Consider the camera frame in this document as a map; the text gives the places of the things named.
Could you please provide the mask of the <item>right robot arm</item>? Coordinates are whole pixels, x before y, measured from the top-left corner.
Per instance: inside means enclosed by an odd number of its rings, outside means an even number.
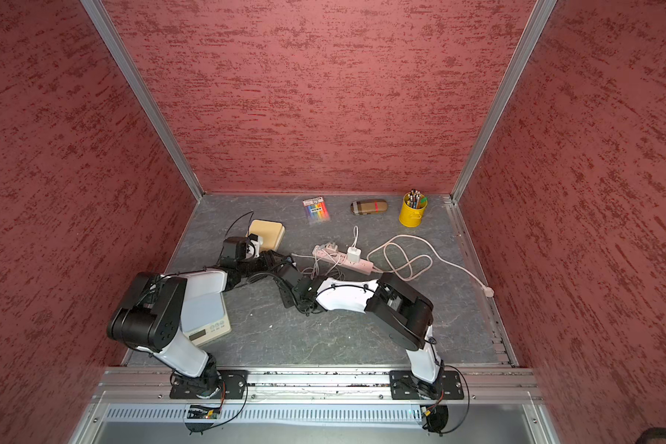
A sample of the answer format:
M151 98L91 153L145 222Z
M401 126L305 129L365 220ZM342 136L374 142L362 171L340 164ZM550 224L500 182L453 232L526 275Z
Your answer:
M405 349L417 396L434 401L444 397L442 362L432 340L434 305L409 283L393 273L365 282L311 279L293 265L283 266L273 279L284 306L305 316L331 311L366 315Z

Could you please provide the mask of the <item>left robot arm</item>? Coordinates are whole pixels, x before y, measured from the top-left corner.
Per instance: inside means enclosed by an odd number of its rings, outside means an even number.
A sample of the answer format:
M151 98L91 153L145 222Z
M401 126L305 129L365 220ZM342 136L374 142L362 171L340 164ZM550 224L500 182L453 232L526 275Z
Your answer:
M203 400L224 397L225 381L216 358L196 342L199 331L225 313L224 292L288 264L285 255L262 251L262 240L257 235L227 238L214 266L137 274L107 324L107 336L169 367L174 388Z

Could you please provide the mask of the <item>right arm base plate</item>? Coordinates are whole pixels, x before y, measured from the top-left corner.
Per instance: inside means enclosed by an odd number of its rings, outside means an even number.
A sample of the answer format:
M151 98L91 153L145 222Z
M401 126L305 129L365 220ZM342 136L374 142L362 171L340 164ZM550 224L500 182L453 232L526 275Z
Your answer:
M394 400L459 401L465 399L461 375L454 370L440 370L437 379L428 383L415 377L411 371L390 371L390 392Z

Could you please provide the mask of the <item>small white square box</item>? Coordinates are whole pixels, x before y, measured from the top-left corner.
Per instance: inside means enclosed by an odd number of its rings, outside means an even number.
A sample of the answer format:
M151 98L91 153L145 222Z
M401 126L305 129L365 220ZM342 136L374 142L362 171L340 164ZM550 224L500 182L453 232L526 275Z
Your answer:
M358 264L361 261L362 251L357 247L350 246L347 250L347 260L351 264Z

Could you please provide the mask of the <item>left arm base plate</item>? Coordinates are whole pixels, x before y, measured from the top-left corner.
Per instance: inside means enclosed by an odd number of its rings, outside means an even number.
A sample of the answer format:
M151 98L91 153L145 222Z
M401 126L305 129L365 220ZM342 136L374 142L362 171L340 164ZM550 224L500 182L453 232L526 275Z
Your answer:
M224 400L242 400L247 387L248 372L245 370L220 369L214 381L205 382L203 377L189 379L173 373L170 377L171 400L192 400L202 403L220 403Z

